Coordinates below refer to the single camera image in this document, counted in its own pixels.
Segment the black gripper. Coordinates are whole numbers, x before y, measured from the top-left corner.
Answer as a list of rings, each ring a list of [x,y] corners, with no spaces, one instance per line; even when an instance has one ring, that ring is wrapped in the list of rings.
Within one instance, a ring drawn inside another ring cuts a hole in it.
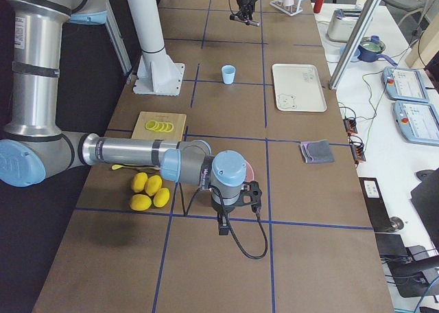
[[[212,201],[212,208],[217,212],[217,222],[218,222],[218,233],[219,235],[228,235],[229,226],[227,220],[229,219],[229,214],[237,208],[236,204],[233,205],[220,205],[219,203]]]
[[[246,25],[253,25],[252,13],[254,12],[257,0],[236,0],[239,10],[235,16]]]

